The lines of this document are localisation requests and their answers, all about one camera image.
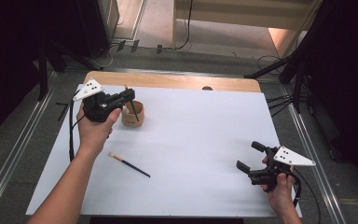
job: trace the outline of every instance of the wooden tabletop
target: wooden tabletop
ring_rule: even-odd
[[[89,72],[84,83],[94,78],[101,85],[128,87],[176,88],[201,90],[211,87],[215,91],[249,91],[261,92],[258,82],[254,79],[226,77],[198,77],[176,74],[143,74],[119,72]]]

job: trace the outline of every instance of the tripod leg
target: tripod leg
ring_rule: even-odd
[[[68,54],[69,57],[75,59],[76,61],[80,62],[81,64],[83,64],[84,66],[86,66],[89,70],[95,71],[95,70],[102,70],[102,68],[96,68],[94,67],[92,64],[90,64],[89,62],[87,62],[86,60],[84,60],[82,57],[78,56],[77,54],[73,53],[71,50],[69,50],[67,47],[61,45],[60,43],[52,43],[52,45],[60,50],[61,52],[64,52],[66,54]]]
[[[43,97],[46,95],[46,92],[48,92],[48,62],[46,60],[45,55],[45,45],[42,44],[42,46],[39,49],[39,97],[37,98],[38,101],[41,101]]]
[[[296,73],[295,92],[293,93],[293,106],[295,107],[298,114],[301,113],[299,105],[300,105],[300,97],[301,97],[301,85],[303,81],[304,81],[304,63],[300,61]]]

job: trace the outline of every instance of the black stand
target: black stand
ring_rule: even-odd
[[[279,67],[282,67],[286,65],[279,77],[279,80],[282,84],[289,83],[292,78],[296,75],[296,85],[295,85],[295,91],[293,93],[294,97],[294,107],[297,111],[297,113],[300,113],[299,110],[299,99],[301,94],[301,85],[304,80],[304,55],[305,52],[310,45],[310,42],[314,38],[314,36],[319,33],[320,27],[322,26],[322,22],[324,22],[325,18],[328,16],[331,8],[334,6],[334,3],[336,3],[335,0],[331,1],[323,1],[320,8],[318,9],[318,14],[315,17],[315,20],[313,21],[312,26],[310,27],[309,31],[305,35],[303,41],[300,43],[298,48],[289,56],[286,58],[258,71],[251,75],[244,75],[244,78],[258,78],[261,76],[264,76],[266,73],[269,73]]]
[[[64,45],[57,42],[42,43],[38,51],[39,57],[39,78],[40,78],[40,91],[38,101],[41,101],[48,92],[48,60],[51,63],[54,71],[65,72],[66,64],[60,55],[64,53],[71,58],[75,59],[79,63],[83,64],[86,68],[91,71],[103,70],[101,67],[96,68],[82,57],[78,56]]]

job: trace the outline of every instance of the floor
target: floor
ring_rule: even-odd
[[[172,47],[173,1],[118,0],[120,15],[123,18],[139,16],[139,25],[134,26],[135,19],[129,24],[117,27],[119,35],[116,40],[139,40],[139,47],[163,48]],[[182,46],[187,38],[187,21],[176,21],[176,47]],[[273,46],[269,30],[266,27],[224,24],[207,21],[190,21],[188,43],[181,49],[185,52],[207,53],[231,57],[258,59],[269,55],[265,60],[274,61],[278,56]]]

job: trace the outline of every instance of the black curtain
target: black curtain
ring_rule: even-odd
[[[38,7],[32,0],[0,1],[0,125],[39,80]]]

